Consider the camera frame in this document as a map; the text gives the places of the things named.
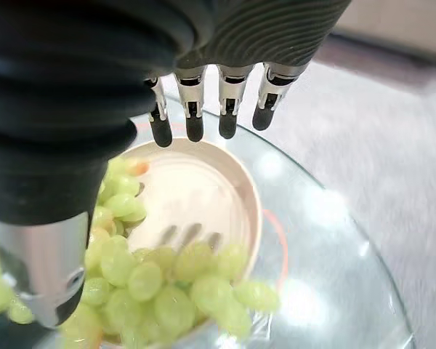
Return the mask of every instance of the floor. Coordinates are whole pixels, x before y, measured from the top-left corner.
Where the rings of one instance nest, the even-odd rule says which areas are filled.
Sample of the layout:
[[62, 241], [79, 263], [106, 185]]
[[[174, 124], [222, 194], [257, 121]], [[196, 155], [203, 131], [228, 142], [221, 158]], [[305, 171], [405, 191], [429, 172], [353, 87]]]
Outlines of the floor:
[[[249, 78], [245, 127], [261, 75]], [[164, 84], [177, 95], [171, 76]], [[215, 68], [205, 93], [219, 113]], [[417, 347], [436, 349], [436, 68], [330, 39], [262, 135], [346, 198], [396, 280]]]

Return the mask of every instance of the white bowl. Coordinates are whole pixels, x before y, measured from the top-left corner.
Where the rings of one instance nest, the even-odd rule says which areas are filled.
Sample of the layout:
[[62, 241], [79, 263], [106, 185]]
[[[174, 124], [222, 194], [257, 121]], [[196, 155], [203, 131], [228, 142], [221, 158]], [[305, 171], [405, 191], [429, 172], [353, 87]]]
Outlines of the white bowl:
[[[191, 241], [210, 239], [216, 251], [235, 241], [249, 249], [241, 278], [249, 276], [262, 235], [262, 206], [254, 181], [233, 155], [205, 141], [175, 138], [168, 148], [149, 142], [129, 149], [123, 157], [150, 163], [148, 172], [139, 176], [144, 190], [138, 197], [148, 214], [129, 236], [132, 251], [162, 244], [181, 249]], [[187, 343], [210, 325], [206, 321], [197, 326], [177, 345], [189, 348]], [[109, 343], [103, 347], [121, 348]]]

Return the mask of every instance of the robotic hand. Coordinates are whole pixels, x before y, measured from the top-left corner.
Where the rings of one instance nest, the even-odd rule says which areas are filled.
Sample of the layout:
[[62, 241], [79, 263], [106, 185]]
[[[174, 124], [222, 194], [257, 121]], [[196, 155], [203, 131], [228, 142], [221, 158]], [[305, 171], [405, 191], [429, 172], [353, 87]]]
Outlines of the robotic hand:
[[198, 142], [204, 71], [217, 64], [229, 138], [263, 62], [253, 124], [266, 129], [349, 2], [0, 0], [0, 261], [41, 324], [61, 324], [78, 304], [98, 187], [135, 138], [129, 118], [150, 112], [156, 142], [171, 142], [158, 77], [176, 67]]

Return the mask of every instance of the pile of green grapes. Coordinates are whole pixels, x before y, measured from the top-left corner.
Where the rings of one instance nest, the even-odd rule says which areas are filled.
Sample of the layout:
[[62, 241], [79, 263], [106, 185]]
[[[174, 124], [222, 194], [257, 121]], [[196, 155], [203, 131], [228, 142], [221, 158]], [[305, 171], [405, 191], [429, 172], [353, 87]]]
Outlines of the pile of green grapes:
[[[246, 338], [250, 310], [271, 313], [278, 293], [261, 281], [242, 281], [248, 254], [240, 244], [217, 253], [204, 241], [175, 251], [169, 246], [128, 250], [127, 228], [146, 211], [138, 176], [148, 164], [136, 159], [110, 161], [100, 186], [89, 246], [81, 303], [60, 327], [61, 348], [95, 349], [102, 341], [126, 349], [172, 344], [194, 326], [213, 319], [228, 334]], [[34, 320], [0, 276], [0, 312], [19, 324]]]

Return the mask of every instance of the glass table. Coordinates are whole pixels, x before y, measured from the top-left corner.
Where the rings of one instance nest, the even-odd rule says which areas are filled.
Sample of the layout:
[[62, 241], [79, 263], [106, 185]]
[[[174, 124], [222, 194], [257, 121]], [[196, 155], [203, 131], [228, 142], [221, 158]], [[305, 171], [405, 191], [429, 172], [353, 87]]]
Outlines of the glass table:
[[[173, 135], [185, 137], [182, 106], [169, 98], [168, 112]], [[203, 117], [204, 139], [231, 152], [257, 185], [264, 222], [252, 276], [278, 285], [282, 308], [273, 316], [254, 314], [244, 342], [208, 326], [173, 348], [415, 348], [394, 281], [342, 197], [260, 136], [238, 127], [225, 140], [218, 117]], [[136, 144], [151, 141], [147, 116], [134, 122]], [[0, 317], [0, 349], [55, 348], [54, 338], [35, 324], [15, 326]]]

